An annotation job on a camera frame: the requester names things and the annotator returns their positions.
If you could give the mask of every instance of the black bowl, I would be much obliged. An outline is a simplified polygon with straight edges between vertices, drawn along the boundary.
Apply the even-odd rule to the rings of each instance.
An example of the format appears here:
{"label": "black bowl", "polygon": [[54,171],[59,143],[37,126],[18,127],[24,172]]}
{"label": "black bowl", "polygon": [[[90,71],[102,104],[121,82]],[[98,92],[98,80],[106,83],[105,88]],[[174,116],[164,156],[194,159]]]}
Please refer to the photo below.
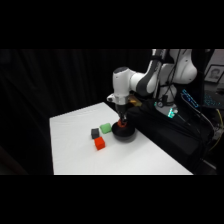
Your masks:
{"label": "black bowl", "polygon": [[128,140],[135,134],[135,127],[130,123],[127,123],[126,127],[120,127],[118,123],[115,123],[112,127],[114,136],[119,140]]}

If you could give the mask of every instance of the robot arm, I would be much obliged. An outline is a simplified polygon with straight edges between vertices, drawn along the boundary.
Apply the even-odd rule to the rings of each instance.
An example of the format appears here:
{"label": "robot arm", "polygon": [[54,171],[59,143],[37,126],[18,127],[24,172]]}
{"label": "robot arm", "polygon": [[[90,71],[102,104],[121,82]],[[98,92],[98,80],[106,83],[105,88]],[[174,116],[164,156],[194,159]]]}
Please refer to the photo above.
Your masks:
{"label": "robot arm", "polygon": [[153,49],[152,60],[145,74],[132,71],[127,67],[114,71],[114,94],[110,95],[107,100],[115,103],[122,123],[126,122],[127,104],[131,90],[141,96],[147,96],[155,90],[157,92],[160,83],[159,99],[166,95],[168,104],[174,101],[176,90],[173,85],[168,86],[167,83],[188,84],[195,79],[197,70],[191,60],[192,49],[171,49],[170,56],[174,59],[174,64],[163,64],[167,52],[168,49]]}

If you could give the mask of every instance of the green light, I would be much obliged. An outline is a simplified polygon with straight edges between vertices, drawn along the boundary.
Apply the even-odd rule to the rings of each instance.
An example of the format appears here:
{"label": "green light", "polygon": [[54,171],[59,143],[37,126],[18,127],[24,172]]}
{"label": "green light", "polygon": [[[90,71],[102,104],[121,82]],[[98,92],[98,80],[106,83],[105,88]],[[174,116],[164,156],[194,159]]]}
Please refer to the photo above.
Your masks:
{"label": "green light", "polygon": [[169,118],[173,118],[175,116],[174,112],[173,112],[173,108],[170,109],[170,112],[168,114]]}

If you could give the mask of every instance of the white table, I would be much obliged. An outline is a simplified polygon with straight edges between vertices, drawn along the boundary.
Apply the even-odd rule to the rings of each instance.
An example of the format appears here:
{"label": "white table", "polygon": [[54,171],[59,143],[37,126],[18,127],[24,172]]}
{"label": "white table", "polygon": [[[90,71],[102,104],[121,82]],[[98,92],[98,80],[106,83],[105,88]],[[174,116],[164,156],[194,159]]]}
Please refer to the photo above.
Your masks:
{"label": "white table", "polygon": [[101,133],[106,148],[97,151],[91,129],[118,119],[104,103],[51,118],[55,175],[191,175],[139,131],[129,142]]}

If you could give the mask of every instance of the cable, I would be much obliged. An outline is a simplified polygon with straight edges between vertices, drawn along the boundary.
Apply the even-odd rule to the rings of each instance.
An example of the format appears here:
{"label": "cable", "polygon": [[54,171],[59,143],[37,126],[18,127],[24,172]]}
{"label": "cable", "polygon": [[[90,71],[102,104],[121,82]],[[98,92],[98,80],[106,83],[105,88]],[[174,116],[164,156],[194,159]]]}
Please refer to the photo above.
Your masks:
{"label": "cable", "polygon": [[[181,94],[181,98],[182,98],[182,100],[183,100],[185,103],[187,103],[192,109],[194,109],[197,113],[200,114],[200,111],[198,111],[197,109],[195,109],[189,102],[187,102],[187,101],[183,98],[183,94]],[[208,121],[208,123],[209,123],[209,124],[211,125],[211,127],[212,127],[213,132],[215,133],[215,128],[214,128],[212,122],[211,122],[211,121],[210,121],[204,114],[201,113],[201,116],[202,116],[206,121]]]}
{"label": "cable", "polygon": [[[218,112],[218,114],[219,114],[219,117],[220,117],[220,120],[221,120],[221,125],[222,125],[222,130],[223,130],[223,129],[224,129],[224,125],[223,125],[222,115],[221,115],[221,113],[220,113],[220,111],[219,111],[218,109],[217,109],[217,112]],[[209,152],[211,152],[211,151],[212,151],[212,150],[219,144],[221,138],[222,138],[222,135],[221,135],[221,137],[218,139],[218,141],[216,142],[216,144],[215,144],[211,149],[209,149]]]}
{"label": "cable", "polygon": [[176,73],[177,64],[178,64],[179,57],[180,57],[180,52],[181,52],[181,49],[179,49],[176,64],[175,64],[175,66],[172,68],[172,70],[171,70],[171,72],[170,72],[170,74],[169,74],[169,76],[168,76],[168,78],[167,78],[167,81],[166,81],[166,82],[169,82],[170,75],[172,74],[172,72],[173,72],[173,70],[174,70],[174,72],[173,72],[173,77],[172,77],[172,79],[171,79],[171,82],[169,83],[169,87],[168,87],[166,93],[163,94],[163,96],[165,96],[165,95],[169,92],[171,85],[173,85],[173,79],[174,79],[174,76],[175,76],[175,73]]}

